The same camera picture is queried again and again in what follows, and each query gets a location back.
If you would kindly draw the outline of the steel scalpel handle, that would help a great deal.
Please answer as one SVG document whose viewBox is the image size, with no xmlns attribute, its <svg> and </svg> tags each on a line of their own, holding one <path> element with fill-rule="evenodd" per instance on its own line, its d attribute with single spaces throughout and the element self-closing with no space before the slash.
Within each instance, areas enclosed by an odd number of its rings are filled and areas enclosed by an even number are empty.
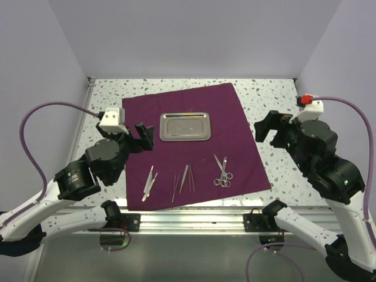
<svg viewBox="0 0 376 282">
<path fill-rule="evenodd" d="M 153 176 L 153 166 L 151 166 L 150 168 L 150 171 L 149 171 L 149 174 L 147 176 L 147 180 L 146 180 L 146 183 L 145 183 L 145 187 L 143 189 L 143 193 L 146 194 L 148 188 L 149 188 L 149 185 L 151 184 L 151 181 L 152 181 L 152 176 Z"/>
<path fill-rule="evenodd" d="M 152 187 L 153 187 L 153 184 L 154 184 L 154 182 L 155 182 L 155 180 L 156 180 L 156 178 L 157 178 L 157 175 L 158 175 L 158 173 L 156 173 L 156 174 L 152 177 L 151 184 L 149 185 L 149 188 L 148 188 L 146 194 L 144 194 L 143 197 L 142 197 L 142 202 L 145 202 L 146 199 L 150 196 L 150 192 L 151 192 L 151 189 L 152 189 Z"/>
</svg>

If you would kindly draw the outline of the thin fine tweezers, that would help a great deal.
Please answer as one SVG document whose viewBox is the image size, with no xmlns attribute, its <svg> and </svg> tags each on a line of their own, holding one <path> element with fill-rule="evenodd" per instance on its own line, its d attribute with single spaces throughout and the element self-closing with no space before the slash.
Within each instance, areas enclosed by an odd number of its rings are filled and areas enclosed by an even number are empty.
<svg viewBox="0 0 376 282">
<path fill-rule="evenodd" d="M 174 203 L 174 198 L 175 198 L 175 194 L 176 194 L 176 190 L 177 190 L 177 185 L 178 185 L 178 182 L 179 182 L 179 177 L 180 177 L 179 174 L 176 174 L 176 175 L 174 176 L 173 193 L 172 193 L 172 200 L 171 200 L 171 203 Z"/>
</svg>

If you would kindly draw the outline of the purple surgical cloth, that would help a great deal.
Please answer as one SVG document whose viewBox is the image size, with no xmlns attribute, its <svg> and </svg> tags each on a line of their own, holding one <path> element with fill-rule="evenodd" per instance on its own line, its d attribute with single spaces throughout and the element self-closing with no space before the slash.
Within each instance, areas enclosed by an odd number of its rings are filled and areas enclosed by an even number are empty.
<svg viewBox="0 0 376 282">
<path fill-rule="evenodd" d="M 161 114 L 178 112 L 206 112 L 211 123 L 211 138 L 207 141 L 164 142 L 155 136 L 151 152 L 129 156 L 125 166 L 129 210 L 168 209 L 270 188 L 249 123 L 231 83 L 126 98 L 122 106 L 128 125 L 142 122 L 159 130 Z M 189 164 L 195 192 L 189 191 L 188 169 L 179 194 L 184 168 Z M 153 176 L 158 175 L 150 196 L 142 202 L 151 166 Z M 180 177 L 171 203 L 176 174 Z"/>
</svg>

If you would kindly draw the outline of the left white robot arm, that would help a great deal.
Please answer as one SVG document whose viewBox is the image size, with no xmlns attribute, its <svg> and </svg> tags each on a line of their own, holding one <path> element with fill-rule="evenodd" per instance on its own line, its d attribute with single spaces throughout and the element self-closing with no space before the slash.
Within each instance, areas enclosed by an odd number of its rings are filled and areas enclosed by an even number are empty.
<svg viewBox="0 0 376 282">
<path fill-rule="evenodd" d="M 56 212 L 112 186 L 120 178 L 131 154 L 154 148 L 154 127 L 135 124 L 139 138 L 131 133 L 99 132 L 103 138 L 64 169 L 57 172 L 43 196 L 36 195 L 12 211 L 1 213 L 1 255 L 19 257 L 38 249 L 49 239 L 76 231 L 118 231 L 125 249 L 130 243 L 125 218 L 113 200 L 83 212 Z"/>
</svg>

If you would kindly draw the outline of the thin pointed tweezers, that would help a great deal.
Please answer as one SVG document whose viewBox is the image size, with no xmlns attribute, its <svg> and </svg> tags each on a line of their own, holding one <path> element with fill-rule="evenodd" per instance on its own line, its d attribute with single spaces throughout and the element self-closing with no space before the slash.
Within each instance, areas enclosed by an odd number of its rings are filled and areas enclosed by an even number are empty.
<svg viewBox="0 0 376 282">
<path fill-rule="evenodd" d="M 192 172 L 192 165 L 191 164 L 189 164 L 189 191 L 195 192 L 193 172 Z"/>
</svg>

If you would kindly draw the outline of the steel tweezers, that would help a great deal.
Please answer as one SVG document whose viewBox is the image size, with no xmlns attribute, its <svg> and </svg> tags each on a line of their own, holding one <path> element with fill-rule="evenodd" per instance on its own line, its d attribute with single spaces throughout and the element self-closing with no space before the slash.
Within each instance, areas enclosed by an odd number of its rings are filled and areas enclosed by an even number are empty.
<svg viewBox="0 0 376 282">
<path fill-rule="evenodd" d="M 179 189 L 179 194 L 182 192 L 182 188 L 183 188 L 183 185 L 184 185 L 185 180 L 186 180 L 188 168 L 189 168 L 189 165 L 187 164 L 184 168 L 184 172 L 183 172 L 183 176 L 182 176 L 182 180 L 181 180 L 181 184 L 180 184 L 180 189 Z"/>
</svg>

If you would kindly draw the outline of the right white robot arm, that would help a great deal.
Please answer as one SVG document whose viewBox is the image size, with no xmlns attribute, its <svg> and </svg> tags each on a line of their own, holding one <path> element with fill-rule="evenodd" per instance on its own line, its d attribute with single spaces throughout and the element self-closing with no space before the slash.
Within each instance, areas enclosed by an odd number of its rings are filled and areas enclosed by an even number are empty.
<svg viewBox="0 0 376 282">
<path fill-rule="evenodd" d="M 339 230 L 331 231 L 274 200 L 259 214 L 265 229 L 288 231 L 319 252 L 329 269 L 345 281 L 375 281 L 375 230 L 365 215 L 365 184 L 358 167 L 336 155 L 338 136 L 318 119 L 294 121 L 275 110 L 254 124 L 255 140 L 275 131 L 272 147 L 284 149 L 303 177 L 325 201 Z"/>
</svg>

